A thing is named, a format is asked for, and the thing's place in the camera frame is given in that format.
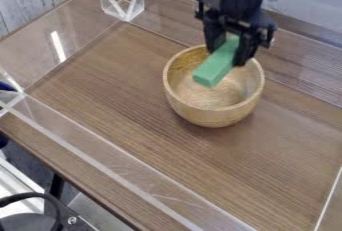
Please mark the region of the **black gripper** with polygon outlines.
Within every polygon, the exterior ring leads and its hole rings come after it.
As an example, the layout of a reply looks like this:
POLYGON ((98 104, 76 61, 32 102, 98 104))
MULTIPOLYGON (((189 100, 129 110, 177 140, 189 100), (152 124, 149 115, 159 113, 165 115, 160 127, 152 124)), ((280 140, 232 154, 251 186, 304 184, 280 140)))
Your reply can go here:
POLYGON ((209 53, 225 42, 225 33, 237 35, 232 65, 241 67, 253 57, 257 47, 268 48, 277 25, 271 17, 256 9, 251 15, 233 18, 220 10, 220 0, 196 0, 195 18, 203 23, 205 46, 209 53))

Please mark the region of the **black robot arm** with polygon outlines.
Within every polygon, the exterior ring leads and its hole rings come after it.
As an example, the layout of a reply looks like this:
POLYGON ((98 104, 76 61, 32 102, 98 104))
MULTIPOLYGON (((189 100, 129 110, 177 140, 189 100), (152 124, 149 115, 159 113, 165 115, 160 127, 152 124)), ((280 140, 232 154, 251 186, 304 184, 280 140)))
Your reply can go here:
POLYGON ((227 33, 237 37, 233 67, 243 66, 257 48, 268 48, 273 40, 277 24, 261 11, 261 3, 263 0, 197 0, 195 18, 203 23, 207 50, 213 53, 219 49, 227 33))

